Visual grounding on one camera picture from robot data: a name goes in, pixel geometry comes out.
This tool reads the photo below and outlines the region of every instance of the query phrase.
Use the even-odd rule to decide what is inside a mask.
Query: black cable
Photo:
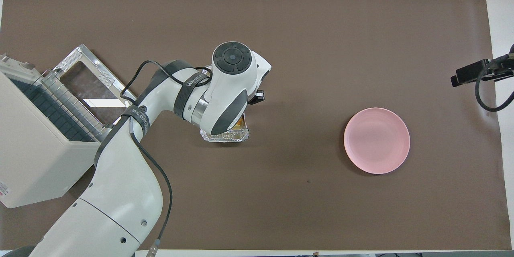
[[[167,206],[167,213],[166,213],[166,219],[164,220],[164,224],[162,224],[162,228],[161,228],[161,231],[159,233],[159,237],[157,239],[161,239],[162,237],[162,233],[164,233],[164,229],[166,228],[166,225],[167,225],[167,221],[169,219],[169,212],[171,211],[171,204],[173,202],[173,192],[171,190],[171,184],[169,183],[169,180],[166,176],[166,173],[164,172],[164,170],[159,166],[159,164],[156,162],[156,160],[154,160],[154,158],[152,158],[152,156],[146,151],[146,149],[141,145],[141,143],[139,143],[139,141],[137,140],[136,138],[136,135],[134,133],[130,133],[130,137],[132,138],[132,140],[134,141],[134,144],[136,144],[136,146],[139,148],[139,150],[150,160],[150,162],[152,162],[152,164],[154,164],[154,166],[160,171],[160,173],[162,174],[162,176],[164,177],[164,180],[166,181],[166,184],[167,184],[167,189],[169,191],[169,205]]]
[[[487,72],[487,70],[494,64],[497,64],[497,63],[502,63],[504,61],[506,61],[507,59],[509,58],[509,55],[508,54],[505,54],[503,56],[500,56],[498,58],[494,58],[492,61],[490,61],[489,63],[487,63],[487,65],[485,65],[485,67],[483,67],[483,69],[481,70],[481,72],[479,73],[479,76],[477,76],[477,82],[475,83],[475,97],[477,98],[477,102],[479,103],[479,105],[485,109],[485,110],[488,110],[488,111],[491,111],[491,112],[496,112],[496,111],[500,111],[502,109],[504,109],[505,107],[507,107],[507,105],[509,105],[513,100],[514,100],[514,91],[512,91],[512,94],[510,94],[510,96],[507,98],[507,100],[505,102],[503,102],[503,104],[501,104],[500,106],[498,107],[488,107],[485,103],[483,103],[483,101],[481,100],[480,98],[480,92],[479,92],[479,86],[480,86],[480,82],[483,78],[483,76],[485,75],[485,73]]]
[[[162,72],[164,72],[164,73],[166,74],[166,76],[167,76],[167,77],[169,77],[169,78],[173,79],[173,80],[174,80],[176,83],[178,83],[179,85],[183,85],[183,84],[184,84],[184,82],[182,82],[182,81],[178,80],[177,78],[175,78],[174,76],[172,76],[171,74],[169,74],[169,73],[164,69],[164,67],[162,67],[162,65],[160,65],[160,63],[158,63],[158,62],[156,62],[156,61],[150,61],[150,60],[148,60],[148,61],[143,61],[143,63],[141,63],[141,64],[139,65],[139,68],[136,70],[136,73],[134,74],[134,76],[132,77],[132,79],[128,82],[128,84],[125,86],[125,88],[123,88],[123,90],[121,90],[121,92],[120,92],[120,97],[121,97],[121,98],[123,98],[123,99],[125,99],[125,100],[127,100],[127,101],[130,101],[132,104],[134,104],[134,102],[135,102],[136,100],[133,100],[132,98],[130,98],[130,97],[128,97],[128,96],[125,96],[125,95],[124,95],[124,93],[125,93],[125,91],[127,91],[127,89],[129,89],[130,85],[132,85],[132,83],[134,82],[134,80],[136,80],[137,76],[139,75],[139,73],[141,72],[141,70],[143,69],[143,67],[144,67],[145,65],[147,65],[147,63],[153,63],[153,64],[157,65],[157,66],[160,68],[160,70],[162,70]],[[198,85],[196,85],[196,87],[200,87],[200,86],[206,85],[207,83],[211,82],[211,79],[212,79],[212,70],[208,69],[207,67],[202,67],[202,66],[200,66],[200,67],[196,67],[195,69],[196,69],[196,70],[198,70],[198,69],[204,69],[204,70],[207,70],[207,71],[210,73],[210,76],[209,76],[209,78],[207,79],[207,81],[204,81],[204,82],[202,82],[202,83],[199,83]]]

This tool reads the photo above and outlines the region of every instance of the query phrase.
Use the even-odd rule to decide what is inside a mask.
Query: plate
[[[394,112],[372,107],[355,114],[343,137],[348,157],[362,171],[389,173],[404,163],[411,138]]]

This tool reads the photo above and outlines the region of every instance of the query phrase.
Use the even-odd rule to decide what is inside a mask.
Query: black strap
[[[175,100],[175,105],[173,106],[173,112],[180,118],[184,119],[184,109],[186,107],[186,103],[189,99],[189,96],[193,93],[195,86],[197,86],[202,80],[208,78],[207,75],[202,72],[198,72],[193,74],[187,81],[182,84],[182,88],[178,92],[177,98]]]
[[[148,133],[148,129],[150,128],[150,120],[148,119],[147,114],[145,114],[137,105],[131,105],[123,111],[122,116],[132,116],[138,123],[141,125],[141,129],[143,130],[143,136]]]

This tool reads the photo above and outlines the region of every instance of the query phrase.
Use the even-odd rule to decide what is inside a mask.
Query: brown table surface
[[[450,84],[492,57],[485,0],[4,0],[0,52],[43,71],[84,43],[127,83],[146,59],[207,65],[224,41],[272,64],[266,101],[247,109],[241,144],[204,142],[170,112],[152,126],[143,145],[174,189],[162,248],[510,249],[496,114]],[[368,107],[410,132],[406,162],[385,175],[342,144]],[[37,243],[91,173],[58,200],[0,206],[0,248]]]

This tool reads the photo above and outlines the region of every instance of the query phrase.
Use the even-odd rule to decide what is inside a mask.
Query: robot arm
[[[162,193],[131,132],[141,140],[160,112],[171,110],[208,133],[223,133],[257,97],[271,69],[264,58],[237,42],[218,46],[212,67],[211,82],[202,86],[206,76],[185,61],[173,61],[165,72],[156,72],[101,143],[91,184],[31,257],[132,256],[160,216]]]

